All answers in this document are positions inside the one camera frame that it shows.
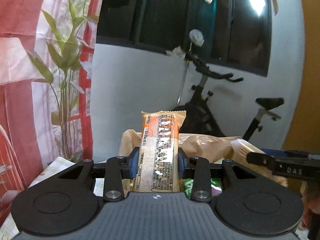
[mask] plastic wrapper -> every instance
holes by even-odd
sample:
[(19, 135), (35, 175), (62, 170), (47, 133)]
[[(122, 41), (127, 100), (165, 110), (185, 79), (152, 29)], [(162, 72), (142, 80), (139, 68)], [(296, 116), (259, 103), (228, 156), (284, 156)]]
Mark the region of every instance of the plastic wrapper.
[(202, 47), (204, 43), (203, 34), (197, 29), (193, 29), (189, 32), (189, 39), (198, 47)]
[(176, 56), (182, 59), (186, 57), (186, 53), (183, 51), (181, 46), (174, 48), (172, 51), (166, 50), (165, 53), (169, 56)]
[(132, 191), (178, 192), (179, 128), (186, 111), (142, 112), (142, 141)]
[(254, 164), (247, 163), (246, 158), (249, 152), (264, 153), (262, 150), (258, 149), (257, 147), (253, 146), (251, 143), (243, 139), (237, 139), (232, 141), (231, 146), (234, 150), (234, 154), (232, 155), (232, 159), (234, 161), (248, 167), (249, 169), (255, 172), (260, 173), (265, 177), (268, 177), (269, 179), (279, 183), (284, 187), (288, 186), (288, 180), (286, 178), (272, 175), (272, 172), (268, 170), (266, 167), (261, 167)]

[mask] plastic bag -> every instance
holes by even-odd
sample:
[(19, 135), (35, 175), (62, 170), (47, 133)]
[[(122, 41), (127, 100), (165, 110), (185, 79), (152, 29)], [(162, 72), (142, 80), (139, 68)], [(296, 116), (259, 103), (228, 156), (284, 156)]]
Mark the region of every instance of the plastic bag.
[[(218, 138), (204, 134), (179, 134), (179, 147), (183, 149), (187, 156), (200, 156), (213, 163), (221, 158), (232, 159), (260, 174), (268, 177), (269, 179), (281, 184), (284, 187), (288, 186), (286, 178), (273, 176), (271, 171), (266, 167), (260, 167), (247, 163), (246, 154), (248, 149), (234, 150), (231, 146), (231, 141), (239, 139), (240, 137), (223, 137)], [(134, 130), (127, 130), (123, 133), (120, 142), (119, 155), (128, 156), (134, 147), (140, 146), (141, 133)], [(252, 144), (246, 142), (247, 147), (251, 147), (253, 151), (258, 150)]]
[(202, 47), (204, 43), (203, 34), (197, 29), (193, 29), (189, 32), (189, 39), (198, 47)]

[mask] brown paper bag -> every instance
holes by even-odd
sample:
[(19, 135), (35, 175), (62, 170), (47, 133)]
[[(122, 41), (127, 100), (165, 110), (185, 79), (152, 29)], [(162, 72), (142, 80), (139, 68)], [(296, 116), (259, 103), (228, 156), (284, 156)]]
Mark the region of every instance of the brown paper bag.
[[(231, 141), (240, 137), (224, 137), (218, 138), (204, 134), (179, 134), (179, 147), (183, 149), (187, 156), (200, 156), (209, 160), (209, 162), (215, 162), (221, 158), (232, 159), (249, 169), (258, 172), (259, 174), (266, 176), (267, 178), (281, 184), (284, 187), (288, 186), (286, 178), (274, 176), (271, 171), (266, 167), (256, 166), (247, 163), (246, 154), (249, 152), (249, 148), (253, 151), (261, 152), (258, 148), (252, 144), (247, 143), (246, 148), (242, 150), (234, 151), (231, 146)], [(134, 147), (140, 146), (141, 133), (137, 133), (134, 130), (127, 130), (123, 133), (119, 155), (128, 156)]]

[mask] plant stem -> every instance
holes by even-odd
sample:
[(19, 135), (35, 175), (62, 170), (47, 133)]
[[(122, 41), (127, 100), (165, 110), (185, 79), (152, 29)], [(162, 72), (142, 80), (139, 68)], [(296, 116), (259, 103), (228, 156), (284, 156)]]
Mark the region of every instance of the plant stem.
[(82, 16), (84, 16), (84, 8), (85, 8), (85, 4), (86, 4), (86, 2), (87, 2), (87, 0), (84, 0)]
[(66, 129), (66, 139), (67, 139), (67, 144), (68, 144), (68, 153), (69, 153), (69, 158), (72, 157), (72, 149), (71, 149), (71, 133), (69, 129), (70, 125), (70, 107), (69, 107), (69, 90), (70, 90), (70, 76), (71, 73), (69, 73), (69, 82), (66, 84), (65, 88), (65, 129)]
[(60, 83), (60, 69), (58, 68), (58, 77), (59, 77), (59, 88), (60, 88), (60, 91), (61, 91), (61, 83)]
[(69, 82), (68, 82), (68, 89), (67, 89), (67, 93), (68, 93), (68, 96), (67, 96), (67, 130), (68, 130), (68, 135), (70, 136), (70, 148), (72, 148), (72, 138), (71, 138), (71, 127), (70, 127), (70, 119), (71, 119), (71, 102), (72, 102), (72, 98), (70, 100), (70, 89), (71, 89), (71, 70), (70, 70), (70, 73), (69, 73)]
[[(72, 72), (72, 77), (71, 77), (71, 80), (73, 81), (73, 74), (75, 73), (75, 71)], [(74, 92), (75, 92), (75, 88), (72, 87), (72, 94), (71, 94), (71, 103), (70, 103), (70, 113), (72, 111), (72, 108), (71, 108), (71, 104), (72, 104), (72, 101), (73, 101), (73, 95), (74, 95)], [(76, 135), (75, 135), (75, 122), (72, 122), (72, 128), (73, 128), (73, 149), (74, 151), (76, 150)]]
[(58, 100), (56, 92), (54, 91), (54, 88), (53, 88), (52, 84), (50, 84), (50, 86), (51, 86), (51, 89), (52, 89), (52, 91), (54, 93), (54, 96), (55, 96), (57, 104), (58, 104), (58, 114), (59, 114), (59, 109), (60, 109), (59, 100)]
[(62, 89), (60, 90), (60, 123), (61, 123), (61, 141), (62, 141), (62, 148), (63, 148), (63, 155), (66, 159), (71, 158), (71, 149), (69, 145), (69, 135), (68, 134), (68, 86), (70, 85), (67, 83), (68, 78), (68, 71), (64, 73), (64, 80), (63, 84), (65, 84)]

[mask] window frame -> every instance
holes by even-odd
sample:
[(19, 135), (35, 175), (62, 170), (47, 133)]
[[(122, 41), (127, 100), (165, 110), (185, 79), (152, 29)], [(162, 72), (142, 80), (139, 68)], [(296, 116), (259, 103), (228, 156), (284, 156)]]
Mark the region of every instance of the window frame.
[[(229, 54), (229, 48), (226, 48), (224, 51), (224, 56), (223, 58), (225, 60), (223, 60), (223, 62), (219, 59), (215, 59), (215, 58), (207, 58), (207, 62), (209, 64), (214, 64), (214, 65), (219, 65), (219, 66), (225, 66), (225, 67), (230, 67), (230, 68), (234, 68), (234, 69), (238, 69), (238, 70), (242, 70), (242, 71), (246, 71), (246, 72), (250, 72), (253, 74), (257, 74), (260, 76), (264, 76), (266, 77), (268, 75), (268, 70), (269, 70), (269, 65), (270, 65), (270, 54), (271, 54), (271, 41), (272, 41), (272, 3), (271, 0), (267, 0), (266, 3), (268, 4), (268, 62), (265, 63), (265, 66), (263, 69), (259, 69), (259, 68), (255, 68), (255, 67), (249, 67), (249, 66), (243, 66), (240, 65), (238, 63), (232, 63), (232, 62), (227, 62), (228, 59), (228, 54)], [(231, 22), (232, 22), (232, 18), (233, 18), (233, 8), (234, 8), (234, 0), (229, 0), (228, 3), (228, 26), (227, 26), (227, 34), (226, 34), (226, 39), (229, 39), (229, 42), (227, 43), (228, 46), (230, 46), (230, 39), (231, 39)]]
[[(197, 1), (198, 0), (189, 0), (189, 3), (188, 3), (188, 13), (187, 13), (187, 19), (186, 19), (186, 26), (185, 26), (184, 42), (181, 45), (184, 50), (188, 50), (189, 46), (190, 46), (189, 37), (188, 37), (189, 32), (192, 29), (196, 28), (196, 15), (197, 15), (196, 9), (198, 6)], [(164, 48), (139, 42), (146, 3), (147, 3), (147, 0), (142, 0), (142, 6), (141, 6), (140, 14), (139, 14), (139, 21), (138, 21), (137, 30), (134, 35), (133, 41), (123, 39), (123, 38), (114, 38), (114, 37), (97, 35), (96, 43), (116, 45), (116, 46), (129, 47), (129, 48), (135, 48), (135, 49), (142, 49), (142, 50), (146, 50), (146, 51), (166, 54), (166, 49), (164, 49)], [(268, 70), (269, 70), (269, 65), (270, 65), (270, 55), (271, 55), (271, 42), (272, 42), (272, 8), (271, 8), (271, 6), (272, 6), (272, 0), (267, 0), (266, 3), (268, 5), (268, 25), (269, 25), (268, 26), (268, 33), (267, 33), (267, 37), (268, 37), (267, 59), (268, 59), (268, 61), (264, 62), (263, 68), (249, 67), (249, 66), (241, 65), (239, 63), (232, 63), (232, 62), (227, 61), (228, 54), (229, 54), (229, 47), (230, 47), (230, 39), (231, 39), (231, 22), (232, 22), (232, 18), (233, 18), (234, 0), (228, 1), (228, 19), (227, 19), (227, 33), (226, 33), (226, 40), (228, 40), (228, 41), (225, 43), (226, 47), (223, 52), (223, 57), (222, 57), (223, 61), (216, 59), (216, 58), (212, 58), (211, 55), (209, 57), (205, 57), (204, 60), (208, 64), (214, 64), (214, 65), (234, 68), (237, 70), (246, 71), (249, 73), (253, 73), (253, 74), (257, 74), (257, 75), (266, 77), (268, 75)]]

